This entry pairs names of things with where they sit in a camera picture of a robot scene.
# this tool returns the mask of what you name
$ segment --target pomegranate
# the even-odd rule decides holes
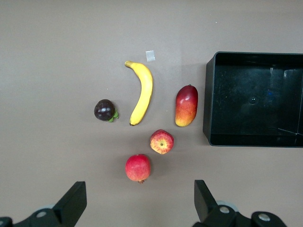
[[[126,161],[125,172],[132,181],[143,183],[151,174],[151,163],[146,155],[133,155]]]

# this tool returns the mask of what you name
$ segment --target black plastic container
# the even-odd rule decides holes
[[[303,147],[303,54],[217,52],[203,132],[213,146]]]

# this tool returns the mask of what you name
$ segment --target red apple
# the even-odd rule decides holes
[[[181,88],[176,97],[176,125],[179,127],[188,126],[196,117],[197,107],[197,89],[192,85]]]
[[[146,155],[129,157],[125,164],[125,173],[132,181],[143,183],[151,174],[151,163]]]
[[[151,135],[151,148],[159,154],[168,153],[174,146],[174,137],[163,129],[156,130]]]

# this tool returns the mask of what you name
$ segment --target silver bolt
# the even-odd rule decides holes
[[[227,207],[220,207],[220,211],[223,213],[223,214],[228,214],[229,213],[229,209]]]
[[[267,214],[259,214],[258,217],[262,221],[270,221],[270,217]]]
[[[45,211],[41,211],[41,212],[37,213],[36,217],[37,218],[41,218],[41,217],[43,217],[45,215],[46,215],[46,212]]]

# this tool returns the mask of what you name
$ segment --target banana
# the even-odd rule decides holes
[[[142,63],[126,61],[125,66],[131,68],[141,82],[141,94],[136,107],[133,110],[129,124],[134,126],[143,119],[152,96],[152,74]]]

